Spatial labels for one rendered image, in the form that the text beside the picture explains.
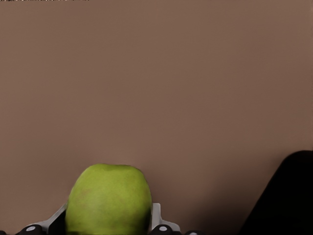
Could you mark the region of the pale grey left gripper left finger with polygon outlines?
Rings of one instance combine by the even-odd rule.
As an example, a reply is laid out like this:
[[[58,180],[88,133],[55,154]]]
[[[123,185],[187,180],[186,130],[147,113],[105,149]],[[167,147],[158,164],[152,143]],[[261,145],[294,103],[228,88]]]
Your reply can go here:
[[[16,235],[66,235],[66,207],[67,203],[62,205],[49,219],[29,224]]]

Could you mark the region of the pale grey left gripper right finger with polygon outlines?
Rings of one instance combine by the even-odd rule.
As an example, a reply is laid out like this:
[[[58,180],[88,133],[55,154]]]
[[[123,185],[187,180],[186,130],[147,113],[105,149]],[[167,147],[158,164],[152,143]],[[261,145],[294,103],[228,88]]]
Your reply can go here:
[[[151,229],[148,235],[182,235],[178,224],[163,220],[161,204],[152,204]]]

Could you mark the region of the green apple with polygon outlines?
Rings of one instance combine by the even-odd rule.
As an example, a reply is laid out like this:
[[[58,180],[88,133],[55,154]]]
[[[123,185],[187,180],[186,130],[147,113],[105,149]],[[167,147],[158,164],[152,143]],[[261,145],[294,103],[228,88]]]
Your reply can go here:
[[[136,167],[95,164],[78,177],[67,200],[66,235],[147,235],[152,196]]]

